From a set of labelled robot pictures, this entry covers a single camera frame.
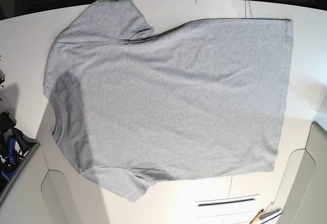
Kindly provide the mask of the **grey T-shirt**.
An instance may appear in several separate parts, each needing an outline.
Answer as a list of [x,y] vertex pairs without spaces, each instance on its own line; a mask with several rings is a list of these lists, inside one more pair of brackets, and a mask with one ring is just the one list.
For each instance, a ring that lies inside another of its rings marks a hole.
[[84,178],[131,201],[162,181],[274,168],[293,49],[287,19],[201,19],[154,35],[130,0],[54,40],[43,93]]

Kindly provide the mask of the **white slotted vent plate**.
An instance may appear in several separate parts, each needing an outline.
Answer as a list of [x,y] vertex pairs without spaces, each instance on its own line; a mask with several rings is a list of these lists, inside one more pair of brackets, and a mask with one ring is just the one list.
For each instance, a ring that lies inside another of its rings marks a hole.
[[258,206],[259,198],[260,195],[257,194],[236,198],[196,201],[194,213],[197,218],[252,213]]

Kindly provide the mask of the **blue and black clutter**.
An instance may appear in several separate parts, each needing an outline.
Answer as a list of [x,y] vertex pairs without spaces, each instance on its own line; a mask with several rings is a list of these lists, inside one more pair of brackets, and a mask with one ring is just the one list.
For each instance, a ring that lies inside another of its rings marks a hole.
[[35,140],[17,129],[10,114],[1,113],[1,180],[9,182],[27,153],[36,145]]

